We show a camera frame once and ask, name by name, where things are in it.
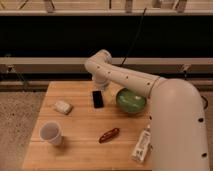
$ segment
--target wooden table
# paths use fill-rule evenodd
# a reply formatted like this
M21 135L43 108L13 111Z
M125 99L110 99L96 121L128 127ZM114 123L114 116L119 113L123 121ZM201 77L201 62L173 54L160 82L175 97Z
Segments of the wooden table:
M51 82L34 127L23 171L151 170L150 154L143 165L131 158L141 131L149 123L148 107L136 117L128 117L115 104L115 95L121 88L111 83L103 93L105 107L94 109L93 82ZM57 100L66 100L74 106L68 116L54 110ZM63 143L60 147L39 139L39 129L47 121L57 121L61 125ZM99 137L115 127L120 128L119 136L99 144Z

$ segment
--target black wall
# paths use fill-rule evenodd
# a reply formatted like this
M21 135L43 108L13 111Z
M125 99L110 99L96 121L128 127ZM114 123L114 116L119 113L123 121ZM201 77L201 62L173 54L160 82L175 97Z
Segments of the black wall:
M126 55L140 16L2 16L0 56ZM213 57L213 17L145 16L130 57Z

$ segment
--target white cup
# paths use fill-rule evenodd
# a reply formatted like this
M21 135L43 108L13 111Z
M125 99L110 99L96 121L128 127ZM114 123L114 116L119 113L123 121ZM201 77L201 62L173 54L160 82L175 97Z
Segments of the white cup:
M62 142L60 125L54 121L46 122L40 129L40 138L54 146L60 145Z

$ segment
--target black phone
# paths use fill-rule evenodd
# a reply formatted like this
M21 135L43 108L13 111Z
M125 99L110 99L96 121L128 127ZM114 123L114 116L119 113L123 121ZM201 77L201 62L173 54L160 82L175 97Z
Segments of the black phone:
M101 91L93 91L92 97L93 97L94 108L104 107Z

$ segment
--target bowl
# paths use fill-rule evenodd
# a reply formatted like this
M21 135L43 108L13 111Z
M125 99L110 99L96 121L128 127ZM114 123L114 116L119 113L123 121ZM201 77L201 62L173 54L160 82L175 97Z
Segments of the bowl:
M138 114L146 106L146 98L135 94L127 88L121 89L116 95L117 106L127 114Z

